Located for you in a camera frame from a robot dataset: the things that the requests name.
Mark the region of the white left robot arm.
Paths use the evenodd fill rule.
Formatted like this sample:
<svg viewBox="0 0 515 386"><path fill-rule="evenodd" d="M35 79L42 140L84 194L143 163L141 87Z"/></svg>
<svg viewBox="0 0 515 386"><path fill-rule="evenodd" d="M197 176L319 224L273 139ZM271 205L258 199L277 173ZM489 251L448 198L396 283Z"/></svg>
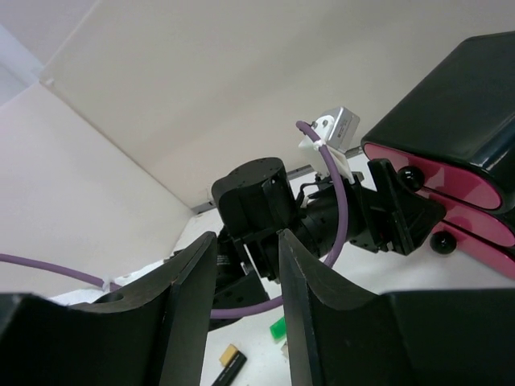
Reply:
<svg viewBox="0 0 515 386"><path fill-rule="evenodd" d="M417 194L422 173L396 172L384 159L369 163L375 189L358 178L317 179L312 195L294 195L278 158L239 166L216 181L212 193L223 221L212 327L271 310L262 278L279 278L286 258L286 313L315 321L393 323L400 309L415 312L425 293L376 295L332 270L345 243L376 253L409 255L446 212Z"/></svg>

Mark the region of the black pink-capped marker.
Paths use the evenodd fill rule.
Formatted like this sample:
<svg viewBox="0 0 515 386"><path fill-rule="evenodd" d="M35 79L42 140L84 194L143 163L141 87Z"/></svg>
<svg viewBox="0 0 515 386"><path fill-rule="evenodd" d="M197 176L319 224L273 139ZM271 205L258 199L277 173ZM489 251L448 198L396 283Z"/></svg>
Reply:
<svg viewBox="0 0 515 386"><path fill-rule="evenodd" d="M235 345L230 344L220 357L223 366L212 386L230 386L247 362L247 356Z"/></svg>

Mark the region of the pink top drawer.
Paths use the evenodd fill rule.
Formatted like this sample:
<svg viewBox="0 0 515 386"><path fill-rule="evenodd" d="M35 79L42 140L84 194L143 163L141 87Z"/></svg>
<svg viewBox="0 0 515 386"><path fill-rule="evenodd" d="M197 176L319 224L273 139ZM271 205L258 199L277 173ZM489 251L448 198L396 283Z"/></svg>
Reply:
<svg viewBox="0 0 515 386"><path fill-rule="evenodd" d="M431 190L483 209L494 210L502 204L496 189L471 171L373 143L366 143L364 152L369 159L390 160L396 171L405 166L417 167L424 174L424 187Z"/></svg>

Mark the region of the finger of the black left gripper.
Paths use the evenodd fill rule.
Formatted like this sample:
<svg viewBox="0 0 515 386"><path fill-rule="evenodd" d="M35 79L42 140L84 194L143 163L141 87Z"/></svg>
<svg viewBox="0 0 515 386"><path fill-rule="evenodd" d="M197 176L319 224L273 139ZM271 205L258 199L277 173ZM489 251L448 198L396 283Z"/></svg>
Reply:
<svg viewBox="0 0 515 386"><path fill-rule="evenodd" d="M380 209L386 226L381 234L392 244L393 251L404 256L420 248L431 230L446 215L446 208L418 194L425 175L416 166L399 170L385 158L368 162L377 189Z"/></svg>

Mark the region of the pink bottom drawer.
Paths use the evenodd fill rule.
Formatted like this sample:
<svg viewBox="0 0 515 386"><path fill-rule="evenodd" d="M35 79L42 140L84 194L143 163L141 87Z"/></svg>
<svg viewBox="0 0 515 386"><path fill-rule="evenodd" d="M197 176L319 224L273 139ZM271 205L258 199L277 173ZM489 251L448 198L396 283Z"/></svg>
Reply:
<svg viewBox="0 0 515 386"><path fill-rule="evenodd" d="M430 247L443 256L459 250L504 277L514 279L514 251L473 236L448 222L442 221L435 226L430 237Z"/></svg>

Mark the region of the black mini drawer cabinet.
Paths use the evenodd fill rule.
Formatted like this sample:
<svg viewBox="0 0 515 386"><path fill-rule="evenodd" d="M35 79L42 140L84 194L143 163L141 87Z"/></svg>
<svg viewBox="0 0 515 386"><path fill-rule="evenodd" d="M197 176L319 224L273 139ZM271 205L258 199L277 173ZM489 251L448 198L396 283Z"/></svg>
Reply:
<svg viewBox="0 0 515 386"><path fill-rule="evenodd" d="M479 209L514 234L514 34L465 39L361 141L471 171L501 197Z"/></svg>

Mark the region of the black green-capped marker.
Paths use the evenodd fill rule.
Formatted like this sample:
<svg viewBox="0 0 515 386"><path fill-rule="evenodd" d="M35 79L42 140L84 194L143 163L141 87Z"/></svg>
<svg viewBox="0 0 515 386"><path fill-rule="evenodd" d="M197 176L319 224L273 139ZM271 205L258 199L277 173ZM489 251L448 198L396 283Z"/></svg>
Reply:
<svg viewBox="0 0 515 386"><path fill-rule="evenodd" d="M286 321L281 317L270 326L270 334L274 341L279 341L286 337Z"/></svg>

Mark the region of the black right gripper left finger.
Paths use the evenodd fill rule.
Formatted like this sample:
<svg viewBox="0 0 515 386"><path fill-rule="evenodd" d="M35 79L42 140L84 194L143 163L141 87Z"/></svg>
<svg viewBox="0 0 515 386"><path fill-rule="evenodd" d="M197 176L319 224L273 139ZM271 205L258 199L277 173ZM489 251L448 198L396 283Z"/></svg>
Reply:
<svg viewBox="0 0 515 386"><path fill-rule="evenodd" d="M95 302L1 296L4 385L197 385L216 280L216 235Z"/></svg>

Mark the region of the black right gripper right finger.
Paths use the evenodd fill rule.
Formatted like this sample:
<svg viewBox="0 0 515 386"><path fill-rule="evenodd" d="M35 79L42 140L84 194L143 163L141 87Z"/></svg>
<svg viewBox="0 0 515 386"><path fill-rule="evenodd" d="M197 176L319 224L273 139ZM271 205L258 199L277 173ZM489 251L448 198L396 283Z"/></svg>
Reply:
<svg viewBox="0 0 515 386"><path fill-rule="evenodd" d="M512 289L374 294L278 238L294 385L511 385Z"/></svg>

